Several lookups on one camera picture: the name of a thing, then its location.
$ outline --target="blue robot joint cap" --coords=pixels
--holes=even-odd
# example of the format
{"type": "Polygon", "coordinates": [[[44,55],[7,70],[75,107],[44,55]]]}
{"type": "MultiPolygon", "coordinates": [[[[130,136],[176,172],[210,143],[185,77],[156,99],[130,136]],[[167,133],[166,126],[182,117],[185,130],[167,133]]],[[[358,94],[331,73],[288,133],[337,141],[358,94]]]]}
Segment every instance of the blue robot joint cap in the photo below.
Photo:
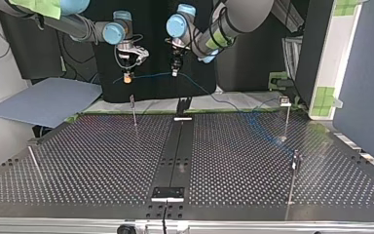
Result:
{"type": "Polygon", "coordinates": [[[108,44],[118,45],[126,37],[126,31],[119,23],[109,22],[105,25],[102,36],[108,44]]]}
{"type": "Polygon", "coordinates": [[[114,20],[128,20],[132,21],[132,15],[127,11],[116,11],[113,14],[114,20]]]}
{"type": "Polygon", "coordinates": [[[189,14],[193,17],[196,16],[196,8],[191,6],[191,5],[187,5],[187,4],[180,4],[178,5],[178,9],[177,9],[177,12],[178,13],[185,13],[185,14],[189,14]]]}
{"type": "Polygon", "coordinates": [[[170,37],[180,38],[186,33],[187,20],[180,14],[172,15],[167,21],[167,33],[170,37]]]}

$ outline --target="perforated metal table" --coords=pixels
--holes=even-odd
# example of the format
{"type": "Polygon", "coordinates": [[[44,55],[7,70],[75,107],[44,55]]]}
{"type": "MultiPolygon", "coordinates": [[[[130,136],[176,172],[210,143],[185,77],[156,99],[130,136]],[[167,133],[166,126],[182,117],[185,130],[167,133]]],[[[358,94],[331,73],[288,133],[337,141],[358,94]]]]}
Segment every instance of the perforated metal table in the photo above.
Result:
{"type": "Polygon", "coordinates": [[[3,163],[0,218],[374,222],[374,166],[298,112],[85,115],[3,163]]]}

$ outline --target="black background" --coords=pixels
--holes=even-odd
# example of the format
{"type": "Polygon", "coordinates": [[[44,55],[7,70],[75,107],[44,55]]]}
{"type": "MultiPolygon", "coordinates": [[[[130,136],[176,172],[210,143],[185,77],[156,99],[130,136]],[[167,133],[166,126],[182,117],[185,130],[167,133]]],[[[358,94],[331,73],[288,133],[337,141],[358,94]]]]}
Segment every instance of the black background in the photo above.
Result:
{"type": "MultiPolygon", "coordinates": [[[[212,9],[212,1],[150,1],[150,0],[96,0],[92,1],[85,15],[94,21],[111,21],[113,12],[126,10],[132,13],[134,33],[141,33],[144,39],[137,45],[144,47],[150,57],[135,70],[135,76],[170,72],[170,45],[165,42],[168,38],[166,23],[168,18],[176,12],[179,3],[187,3],[197,8],[196,26],[204,31],[208,26],[208,19],[212,9]]],[[[194,86],[186,78],[179,76],[161,76],[156,78],[133,79],[131,84],[124,84],[121,80],[123,73],[114,60],[114,47],[106,43],[93,46],[98,73],[103,90],[103,98],[108,102],[128,102],[129,96],[134,94],[136,100],[153,98],[176,98],[199,96],[205,93],[194,86]]],[[[190,52],[184,58],[182,73],[189,75],[210,93],[216,87],[215,63],[204,64],[190,52]]]]}

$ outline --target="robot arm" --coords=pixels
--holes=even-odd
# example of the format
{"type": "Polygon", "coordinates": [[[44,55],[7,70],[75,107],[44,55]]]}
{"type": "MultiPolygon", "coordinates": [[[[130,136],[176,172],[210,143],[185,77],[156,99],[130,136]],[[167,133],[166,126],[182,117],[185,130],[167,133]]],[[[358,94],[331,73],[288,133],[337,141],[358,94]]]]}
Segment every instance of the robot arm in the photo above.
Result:
{"type": "Polygon", "coordinates": [[[172,44],[172,75],[177,76],[182,57],[191,50],[199,60],[209,63],[217,54],[231,46],[235,38],[258,28],[272,10],[274,0],[219,1],[212,14],[212,24],[202,33],[195,25],[196,9],[180,4],[177,13],[167,22],[172,44]]]}
{"type": "Polygon", "coordinates": [[[9,0],[0,0],[0,10],[15,17],[36,20],[41,29],[44,29],[45,24],[69,34],[73,40],[79,42],[106,42],[114,45],[117,63],[123,70],[125,82],[130,83],[134,68],[149,57],[148,51],[134,45],[142,39],[142,35],[133,39],[131,13],[117,11],[112,22],[92,22],[76,15],[84,12],[89,4],[90,0],[61,0],[60,19],[43,17],[24,7],[13,5],[9,0]]]}

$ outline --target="blue cable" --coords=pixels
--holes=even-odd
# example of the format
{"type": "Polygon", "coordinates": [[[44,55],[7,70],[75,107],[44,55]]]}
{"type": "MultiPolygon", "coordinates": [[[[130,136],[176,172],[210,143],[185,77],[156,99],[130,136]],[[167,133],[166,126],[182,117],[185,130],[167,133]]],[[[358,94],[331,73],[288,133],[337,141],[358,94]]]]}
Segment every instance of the blue cable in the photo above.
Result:
{"type": "MultiPolygon", "coordinates": [[[[164,72],[164,73],[158,73],[158,74],[153,74],[153,75],[143,75],[143,76],[137,76],[137,77],[134,77],[134,79],[139,79],[139,78],[153,78],[153,77],[159,77],[159,76],[165,76],[165,75],[170,75],[171,72],[164,72]]],[[[255,118],[252,118],[252,114],[259,108],[261,108],[263,105],[265,105],[266,103],[270,102],[270,101],[273,101],[273,100],[276,100],[277,98],[272,98],[272,99],[268,99],[268,100],[265,100],[263,101],[260,105],[254,107],[251,112],[244,112],[244,111],[241,111],[239,110],[232,102],[230,101],[227,101],[227,100],[218,100],[217,98],[215,98],[210,92],[208,92],[205,88],[203,88],[202,86],[200,86],[197,82],[195,82],[190,76],[184,74],[184,73],[178,73],[179,75],[181,76],[184,76],[185,78],[187,78],[193,85],[195,85],[197,88],[199,88],[200,90],[202,90],[203,92],[205,92],[207,95],[209,95],[214,101],[216,102],[219,102],[219,103],[226,103],[226,104],[229,104],[231,106],[233,106],[239,113],[241,114],[244,114],[244,117],[245,119],[249,122],[249,125],[250,127],[258,134],[260,134],[260,136],[262,136],[263,138],[265,138],[266,140],[268,140],[269,142],[271,142],[273,145],[277,146],[278,148],[280,148],[282,151],[284,151],[286,154],[289,154],[291,157],[293,156],[293,150],[291,150],[290,148],[288,148],[287,146],[285,146],[284,144],[281,144],[278,142],[278,140],[271,136],[267,131],[266,129],[264,129],[259,123],[258,121],[256,121],[257,117],[259,116],[259,114],[257,113],[254,117],[255,118]]],[[[124,77],[121,77],[117,80],[115,80],[113,82],[113,84],[115,84],[116,82],[122,80],[124,77]]]]}

